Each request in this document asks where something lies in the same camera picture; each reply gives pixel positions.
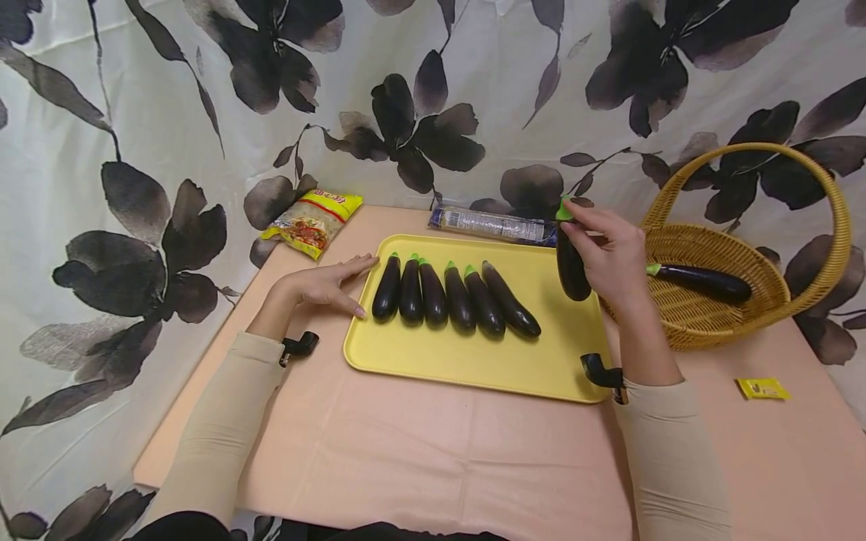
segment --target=noodle package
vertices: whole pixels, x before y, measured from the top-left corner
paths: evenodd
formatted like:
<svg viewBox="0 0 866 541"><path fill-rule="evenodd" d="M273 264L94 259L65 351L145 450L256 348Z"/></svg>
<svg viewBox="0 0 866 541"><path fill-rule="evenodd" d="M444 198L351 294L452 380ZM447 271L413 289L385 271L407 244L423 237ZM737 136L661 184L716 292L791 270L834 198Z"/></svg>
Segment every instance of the noodle package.
<svg viewBox="0 0 866 541"><path fill-rule="evenodd" d="M310 190L274 220L262 239L279 235L293 248L318 260L364 198Z"/></svg>

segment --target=hand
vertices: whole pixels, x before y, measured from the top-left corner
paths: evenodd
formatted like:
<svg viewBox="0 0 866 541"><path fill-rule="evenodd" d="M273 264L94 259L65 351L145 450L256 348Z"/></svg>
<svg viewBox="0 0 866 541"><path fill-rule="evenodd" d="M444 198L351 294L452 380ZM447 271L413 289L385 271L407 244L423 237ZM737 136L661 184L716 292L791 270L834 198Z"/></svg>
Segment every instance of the hand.
<svg viewBox="0 0 866 541"><path fill-rule="evenodd" d="M310 302L316 305L336 306L343 312L366 317L364 308L339 288L344 280L361 274L378 263L378 257L370 254L356 255L349 261L309 268L297 273L287 274L274 285L295 303Z"/></svg>
<svg viewBox="0 0 866 541"><path fill-rule="evenodd" d="M585 229L597 231L607 239L606 244L599 246L579 225L562 224L562 230L584 260L590 286L615 308L649 297L643 231L610 210L585 209L568 200L565 207Z"/></svg>

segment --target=woven basket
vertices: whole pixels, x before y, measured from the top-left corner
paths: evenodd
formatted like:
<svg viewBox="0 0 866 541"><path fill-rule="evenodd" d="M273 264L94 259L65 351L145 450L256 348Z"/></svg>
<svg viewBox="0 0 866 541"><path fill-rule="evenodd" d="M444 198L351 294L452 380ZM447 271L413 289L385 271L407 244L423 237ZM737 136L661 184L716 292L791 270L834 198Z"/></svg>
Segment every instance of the woven basket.
<svg viewBox="0 0 866 541"><path fill-rule="evenodd" d="M736 151L771 151L800 162L824 187L833 212L833 243L815 280L796 299L778 269L757 250L731 235L697 225L667 224L680 189L699 167ZM851 244L848 208L833 177L818 163L790 147L773 143L723 146L680 169L664 185L641 228L649 263L692 265L739 276L752 287L752 298L730 306L663 280L649 278L671 349L690 351L731 342L750 332L814 306L842 278ZM616 318L609 306L605 310Z"/></svg>

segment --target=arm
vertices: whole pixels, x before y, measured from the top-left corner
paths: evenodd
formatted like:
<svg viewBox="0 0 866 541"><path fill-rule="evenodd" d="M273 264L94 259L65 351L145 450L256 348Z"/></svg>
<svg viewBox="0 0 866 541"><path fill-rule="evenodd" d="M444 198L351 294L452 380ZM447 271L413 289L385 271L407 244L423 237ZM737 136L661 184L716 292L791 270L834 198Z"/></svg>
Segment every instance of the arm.
<svg viewBox="0 0 866 541"><path fill-rule="evenodd" d="M578 226L564 230L590 285L613 307L628 405L615 405L643 541L728 541L729 503L694 390L668 347L644 267L643 231L609 211L566 203Z"/></svg>
<svg viewBox="0 0 866 541"><path fill-rule="evenodd" d="M339 284L377 261L368 254L277 281L198 399L171 470L142 525L179 511L204 512L230 524L238 481L268 400L284 376L279 361L292 311L306 301L364 317L364 310Z"/></svg>

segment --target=left hand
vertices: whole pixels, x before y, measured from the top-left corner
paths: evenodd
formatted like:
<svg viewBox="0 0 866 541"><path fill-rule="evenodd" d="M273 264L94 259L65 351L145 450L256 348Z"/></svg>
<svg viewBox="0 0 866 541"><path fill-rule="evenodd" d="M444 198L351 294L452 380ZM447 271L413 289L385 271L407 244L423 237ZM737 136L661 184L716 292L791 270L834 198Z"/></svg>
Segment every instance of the left hand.
<svg viewBox="0 0 866 541"><path fill-rule="evenodd" d="M343 281L366 272L376 263L378 263L378 257L371 254L356 255L349 261L335 265L309 268L287 274L274 284L274 289L279 289L297 303L310 302L316 305L332 305L343 312L364 318L367 315L364 308L339 286Z"/></svg>

